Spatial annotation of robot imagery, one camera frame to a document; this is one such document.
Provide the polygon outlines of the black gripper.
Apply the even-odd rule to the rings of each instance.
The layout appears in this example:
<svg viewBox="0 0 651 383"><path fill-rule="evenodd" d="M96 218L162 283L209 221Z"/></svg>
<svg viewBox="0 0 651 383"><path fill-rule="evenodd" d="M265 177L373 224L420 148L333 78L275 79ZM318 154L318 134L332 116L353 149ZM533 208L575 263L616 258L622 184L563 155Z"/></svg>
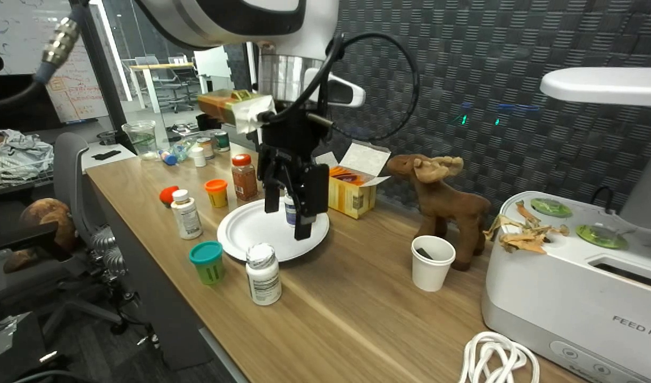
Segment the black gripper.
<svg viewBox="0 0 651 383"><path fill-rule="evenodd" d="M257 174L264 184L264 211L278 211L278 184L293 185L295 241L308 239L314 218L327 211L329 170L326 164L312 164L312 151L329 128L332 122L316 112L295 112L287 118L259 116Z"/></svg>

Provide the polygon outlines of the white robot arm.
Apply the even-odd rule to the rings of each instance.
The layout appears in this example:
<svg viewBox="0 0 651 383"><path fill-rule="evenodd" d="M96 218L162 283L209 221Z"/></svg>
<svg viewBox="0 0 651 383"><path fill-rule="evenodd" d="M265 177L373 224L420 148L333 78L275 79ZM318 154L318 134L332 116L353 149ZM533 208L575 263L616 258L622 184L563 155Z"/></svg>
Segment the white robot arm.
<svg viewBox="0 0 651 383"><path fill-rule="evenodd" d="M312 151L327 136L327 74L343 38L337 34L340 0L137 0L146 19L175 46L210 50L255 44L257 91L270 107L257 122L257 177L264 211L278 195L293 200L293 239L310 237L327 211L327 168Z"/></svg>

